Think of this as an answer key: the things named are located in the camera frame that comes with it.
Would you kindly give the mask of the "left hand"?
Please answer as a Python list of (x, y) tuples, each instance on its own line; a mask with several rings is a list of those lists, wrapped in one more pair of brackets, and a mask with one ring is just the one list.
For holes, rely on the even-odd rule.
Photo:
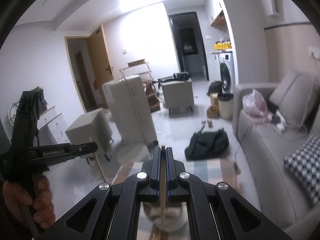
[(48, 229), (54, 224), (56, 217), (52, 203), (53, 194), (50, 190), (50, 183), (46, 176), (37, 181), (39, 195), (33, 200), (30, 194), (19, 184), (6, 181), (3, 185), (4, 202), (13, 215), (20, 222), (24, 222), (21, 205), (32, 206), (35, 210), (33, 220), (43, 229)]

